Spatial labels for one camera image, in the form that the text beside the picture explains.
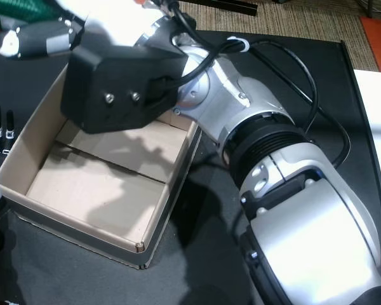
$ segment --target black bracket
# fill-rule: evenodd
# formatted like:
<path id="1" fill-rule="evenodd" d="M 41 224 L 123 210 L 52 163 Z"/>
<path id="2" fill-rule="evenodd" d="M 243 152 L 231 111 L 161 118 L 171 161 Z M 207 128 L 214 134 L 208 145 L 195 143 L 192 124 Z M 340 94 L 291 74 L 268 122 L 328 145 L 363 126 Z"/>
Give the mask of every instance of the black bracket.
<path id="1" fill-rule="evenodd" d="M 189 3 L 211 6 L 212 8 L 220 8 L 221 10 L 235 11 L 250 16 L 257 14 L 258 6 L 253 3 L 247 3 L 238 0 L 184 0 Z"/>

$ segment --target white cable tie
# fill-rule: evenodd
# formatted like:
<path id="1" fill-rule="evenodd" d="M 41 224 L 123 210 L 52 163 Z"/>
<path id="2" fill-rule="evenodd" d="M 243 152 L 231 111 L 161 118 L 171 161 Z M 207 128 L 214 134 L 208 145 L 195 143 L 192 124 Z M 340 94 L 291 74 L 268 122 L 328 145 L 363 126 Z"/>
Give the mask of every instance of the white cable tie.
<path id="1" fill-rule="evenodd" d="M 230 36 L 229 38 L 227 38 L 227 40 L 238 40 L 244 43 L 244 49 L 241 50 L 240 53 L 248 52 L 248 50 L 250 50 L 250 43 L 248 42 L 247 39 L 239 38 L 236 36 Z"/>

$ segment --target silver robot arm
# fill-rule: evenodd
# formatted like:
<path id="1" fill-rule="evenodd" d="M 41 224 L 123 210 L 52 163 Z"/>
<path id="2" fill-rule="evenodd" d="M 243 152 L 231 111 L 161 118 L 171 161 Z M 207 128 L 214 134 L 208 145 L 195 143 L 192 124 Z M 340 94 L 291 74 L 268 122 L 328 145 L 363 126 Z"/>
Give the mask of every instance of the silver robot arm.
<path id="1" fill-rule="evenodd" d="M 181 49 L 189 70 L 206 56 Z M 373 219 L 270 90 L 219 57 L 179 97 L 174 113 L 210 136 L 240 188 L 243 248 L 268 304 L 381 304 Z"/>

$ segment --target black cable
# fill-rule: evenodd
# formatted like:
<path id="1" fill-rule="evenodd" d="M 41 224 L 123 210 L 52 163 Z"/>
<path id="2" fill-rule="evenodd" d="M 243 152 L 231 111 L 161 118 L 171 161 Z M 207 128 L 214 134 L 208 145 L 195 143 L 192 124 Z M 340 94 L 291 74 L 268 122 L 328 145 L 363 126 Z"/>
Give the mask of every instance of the black cable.
<path id="1" fill-rule="evenodd" d="M 280 68 L 278 68 L 269 58 L 258 50 L 251 48 L 250 53 L 262 61 L 270 70 L 272 70 L 279 78 L 281 78 L 290 88 L 297 92 L 307 104 L 312 105 L 313 101 L 305 92 L 303 92 Z M 331 124 L 335 125 L 343 138 L 343 148 L 339 155 L 333 160 L 332 164 L 335 168 L 339 167 L 348 157 L 351 149 L 350 137 L 344 127 L 321 106 L 318 106 L 319 113 L 327 119 Z"/>
<path id="2" fill-rule="evenodd" d="M 206 48 L 208 51 L 215 49 L 215 46 L 213 46 L 211 43 L 209 43 L 207 40 L 203 39 L 196 30 L 189 24 L 189 22 L 186 20 L 184 14 L 181 12 L 179 8 L 179 4 L 177 1 L 172 3 L 169 7 L 169 9 L 173 12 L 175 18 L 179 20 L 179 22 L 185 27 L 187 33 L 189 36 L 195 40 L 195 42 L 199 43 L 202 47 Z"/>
<path id="3" fill-rule="evenodd" d="M 316 86 L 316 82 L 315 82 L 311 72 L 309 71 L 307 66 L 304 64 L 304 62 L 298 57 L 298 55 L 296 55 L 290 49 L 284 47 L 283 45 L 281 45 L 275 41 L 264 39 L 264 40 L 257 41 L 254 44 L 270 44 L 272 46 L 275 46 L 276 48 L 285 52 L 289 57 L 294 59 L 294 61 L 299 65 L 299 68 L 301 68 L 303 70 L 303 72 L 305 73 L 305 75 L 309 81 L 309 84 L 311 85 L 311 90 L 312 90 L 311 111 L 308 115 L 307 121 L 305 122 L 305 124 L 302 127 L 302 129 L 305 132 L 308 132 L 309 128 L 311 127 L 311 125 L 313 124 L 313 122 L 315 120 L 316 114 L 318 113 L 318 107 L 319 107 L 318 87 Z"/>

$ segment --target box flap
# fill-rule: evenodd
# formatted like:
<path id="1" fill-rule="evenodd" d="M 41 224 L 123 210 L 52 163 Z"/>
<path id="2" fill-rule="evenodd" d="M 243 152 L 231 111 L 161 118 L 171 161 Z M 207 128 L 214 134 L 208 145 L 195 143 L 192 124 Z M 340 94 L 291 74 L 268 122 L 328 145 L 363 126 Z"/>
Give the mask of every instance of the box flap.
<path id="1" fill-rule="evenodd" d="M 68 121 L 57 140 L 100 159 L 167 182 L 187 132 L 158 121 L 144 128 L 89 135 Z"/>
<path id="2" fill-rule="evenodd" d="M 65 123 L 66 119 L 60 112 L 65 74 L 66 68 L 38 105 L 1 165 L 0 184 L 21 194 L 26 194 L 56 134 Z"/>

